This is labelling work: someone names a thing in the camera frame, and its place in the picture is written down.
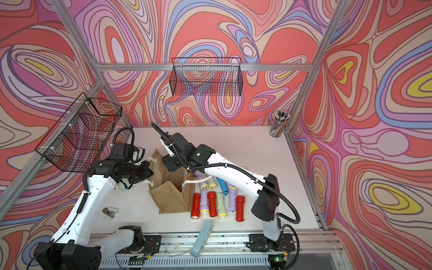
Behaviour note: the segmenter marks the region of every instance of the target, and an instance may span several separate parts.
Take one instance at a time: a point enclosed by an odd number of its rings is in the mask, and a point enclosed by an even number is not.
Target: metal bracket
[[[273,242],[267,239],[264,234],[250,234],[249,246],[252,252],[285,251],[291,253],[295,250],[294,240],[290,233],[280,234],[279,239]]]
[[[114,218],[115,214],[118,212],[117,208],[114,207],[105,207],[102,209],[102,213],[109,216],[110,218]]]
[[[150,254],[150,253],[159,253],[159,249],[161,246],[161,235],[143,235],[144,237],[144,248],[140,251],[140,253]],[[117,254],[131,254],[135,252],[131,252],[127,248],[124,248],[117,252]]]

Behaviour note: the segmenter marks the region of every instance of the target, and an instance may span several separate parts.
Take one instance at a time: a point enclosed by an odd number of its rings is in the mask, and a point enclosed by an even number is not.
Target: colorful wall
[[[311,63],[335,3],[300,1],[72,2],[69,11],[101,63],[170,63],[172,57],[231,57],[243,63]],[[290,109],[305,72],[244,72],[241,97],[178,97],[170,72],[104,76],[131,124],[269,124]]]
[[[49,128],[95,79],[48,1],[2,2],[0,25],[1,196]],[[0,222],[0,269],[27,267],[36,244],[48,241],[72,209],[80,177],[43,166]]]
[[[432,2],[354,0],[290,132],[354,269],[432,268]]]

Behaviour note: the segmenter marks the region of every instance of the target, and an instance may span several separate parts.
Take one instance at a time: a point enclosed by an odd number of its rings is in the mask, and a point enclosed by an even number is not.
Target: red flashlight
[[[243,218],[243,211],[245,210],[245,197],[237,196],[235,200],[237,201],[237,213],[235,213],[235,220],[238,222],[243,222],[245,221]]]
[[[209,192],[207,197],[209,198],[210,217],[215,217],[217,216],[216,192],[214,191]]]
[[[200,218],[200,194],[194,194],[194,202],[192,204],[191,218],[198,219]]]

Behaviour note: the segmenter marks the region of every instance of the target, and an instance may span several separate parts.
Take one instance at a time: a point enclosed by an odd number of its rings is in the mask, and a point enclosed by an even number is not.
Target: metal clip
[[[102,213],[109,216],[110,218],[114,218],[115,214],[118,212],[117,208],[114,207],[105,207],[102,209]]]

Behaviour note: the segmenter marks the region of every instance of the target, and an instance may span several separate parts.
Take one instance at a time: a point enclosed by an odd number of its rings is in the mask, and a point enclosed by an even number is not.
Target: metal rail
[[[202,64],[184,64],[185,66]],[[208,64],[208,66],[226,66],[227,64]],[[97,63],[95,64],[99,71],[128,71],[128,70],[141,70],[141,71],[171,71],[172,64],[108,64],[108,63]],[[293,71],[311,71],[312,64],[240,64],[242,71],[279,71],[279,70],[293,70]]]
[[[102,87],[102,81],[99,79],[93,84],[88,92],[88,97],[96,97]],[[85,95],[82,95],[81,100],[84,101],[86,99]],[[62,123],[68,123],[72,117],[78,112],[80,106],[77,104],[70,111],[70,113],[63,119]],[[59,125],[56,130],[51,134],[51,136],[46,140],[46,142],[42,145],[43,147],[50,146],[53,141],[59,136],[59,134],[63,131],[66,125]],[[19,174],[15,177],[15,179],[6,187],[3,193],[0,196],[0,221],[6,216],[9,210],[12,208],[16,200],[21,196],[21,194],[25,191],[27,186],[33,180],[33,178],[39,173],[42,166],[48,162],[48,160],[38,153],[34,153],[32,159],[25,165],[24,169],[22,169]]]
[[[333,11],[332,17],[330,18],[330,22],[324,32],[323,39],[318,45],[317,53],[315,54],[314,60],[312,61],[312,70],[306,75],[305,80],[303,81],[302,87],[299,90],[299,94],[294,101],[294,105],[291,110],[291,115],[296,116],[297,111],[301,108],[303,101],[305,99],[306,94],[309,92],[309,89],[313,87],[312,83],[315,78],[315,75],[319,71],[320,64],[324,59],[324,55],[331,43],[331,40],[336,33],[337,27],[342,20],[342,17],[345,13],[346,8],[351,0],[339,0],[336,4],[336,7]]]
[[[319,222],[321,223],[321,228],[324,231],[328,230],[327,224],[323,218],[323,215],[321,214],[321,211],[318,207],[317,200],[315,198],[315,195],[312,193],[312,187],[309,183],[309,180],[307,176],[305,175],[305,172],[303,171],[302,162],[300,161],[300,157],[298,153],[295,151],[294,142],[287,130],[284,131],[286,142],[288,143],[288,147],[291,150],[291,155],[294,158],[294,163],[297,167],[297,170],[300,175],[300,179],[303,182],[303,186],[305,187],[306,194],[308,195],[309,202],[311,203],[312,209],[315,212],[315,215],[318,217]]]
[[[101,71],[98,70],[96,67],[96,59],[92,55],[89,47],[87,46],[87,43],[84,41],[84,38],[81,34],[81,32],[78,29],[78,26],[75,23],[75,20],[73,19],[72,15],[70,14],[69,10],[67,9],[65,3],[63,0],[52,0],[51,1],[54,9],[56,10],[58,16],[60,17],[60,20],[64,24],[64,27],[66,27],[66,30],[69,32],[72,41],[78,46],[79,51],[83,55],[84,59],[86,60],[87,65],[89,66],[90,70],[94,73],[94,75],[101,79],[104,83],[103,87],[105,90],[105,94],[107,95],[108,99],[111,102],[114,102],[116,104],[120,105],[120,102],[118,101],[117,97],[115,96],[111,86],[106,82],[105,77],[102,76]],[[132,127],[127,116],[122,114],[121,116],[122,122],[127,127]]]

